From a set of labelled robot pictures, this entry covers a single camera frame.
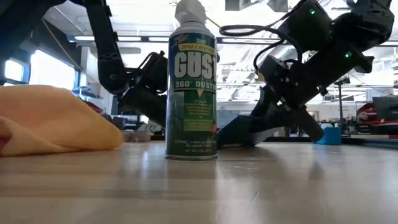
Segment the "can label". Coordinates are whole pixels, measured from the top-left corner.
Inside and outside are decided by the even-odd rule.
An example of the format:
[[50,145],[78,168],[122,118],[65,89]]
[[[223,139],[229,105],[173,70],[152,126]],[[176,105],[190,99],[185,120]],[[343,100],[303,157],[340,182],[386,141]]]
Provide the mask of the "can label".
[[169,40],[167,155],[216,151],[216,40],[188,33]]

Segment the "window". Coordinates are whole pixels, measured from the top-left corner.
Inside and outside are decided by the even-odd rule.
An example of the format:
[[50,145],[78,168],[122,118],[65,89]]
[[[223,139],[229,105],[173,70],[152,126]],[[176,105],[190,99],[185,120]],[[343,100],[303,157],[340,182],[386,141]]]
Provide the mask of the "window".
[[75,69],[62,61],[36,50],[31,59],[29,84],[52,85],[72,90],[75,86]]
[[6,71],[5,71],[5,76],[6,78],[16,80],[16,81],[22,81],[22,76],[24,74],[24,67],[13,60],[8,60],[6,62]]

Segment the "spray can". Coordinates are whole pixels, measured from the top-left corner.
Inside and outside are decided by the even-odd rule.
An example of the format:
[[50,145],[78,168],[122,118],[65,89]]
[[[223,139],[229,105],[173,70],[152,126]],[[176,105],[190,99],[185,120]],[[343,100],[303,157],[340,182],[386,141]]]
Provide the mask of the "spray can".
[[197,0],[176,7],[169,39],[166,158],[208,160],[216,149],[216,39]]

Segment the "compressed air duster can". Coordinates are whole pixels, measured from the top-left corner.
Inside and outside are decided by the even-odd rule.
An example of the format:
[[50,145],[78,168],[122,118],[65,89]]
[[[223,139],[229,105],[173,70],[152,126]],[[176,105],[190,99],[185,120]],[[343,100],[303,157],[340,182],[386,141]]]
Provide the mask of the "compressed air duster can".
[[216,39],[186,23],[169,40],[166,158],[207,160],[216,150]]

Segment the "ceiling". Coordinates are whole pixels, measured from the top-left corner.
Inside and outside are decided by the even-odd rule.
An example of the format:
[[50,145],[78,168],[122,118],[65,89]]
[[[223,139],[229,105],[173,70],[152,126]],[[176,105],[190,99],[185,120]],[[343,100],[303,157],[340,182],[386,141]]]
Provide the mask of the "ceiling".
[[[179,0],[107,0],[113,17],[111,18],[113,29],[119,36],[154,35],[169,36],[178,26],[174,19],[175,5]],[[258,24],[266,25],[274,22],[283,12],[274,12],[265,2],[255,4],[242,11],[225,11],[225,0],[200,0],[206,8],[209,18],[220,26],[230,24]],[[298,1],[289,1],[289,7]],[[330,17],[336,18],[344,11],[333,10],[334,7],[346,7],[343,0],[320,0]],[[398,1],[393,1],[391,9],[398,12]],[[84,7],[77,6],[72,2],[51,8],[45,15],[46,20],[57,26],[67,35],[92,35],[90,23]],[[218,27],[211,22],[207,28],[216,36]],[[398,40],[398,27],[394,26],[391,40]],[[270,33],[260,33],[252,37],[268,38],[274,37]],[[122,53],[123,60],[128,67],[136,67],[152,51],[163,50],[167,53],[167,44],[153,43],[119,43],[122,49],[139,48],[140,54],[132,54],[134,51]],[[264,46],[246,44],[219,44],[218,53],[221,60],[218,63],[217,82],[219,101],[228,100],[256,100],[259,98],[259,87],[263,85],[257,82],[257,76],[252,72],[252,61],[255,55]],[[358,78],[351,78],[351,84],[368,84],[377,86],[392,86],[398,75],[393,75],[391,64],[395,63],[395,52],[393,47],[377,47],[365,52],[366,55],[375,56],[374,69],[370,74],[352,72]],[[295,51],[289,46],[281,46],[271,53],[277,57],[294,57]],[[366,88],[344,87],[344,95],[360,95]]]

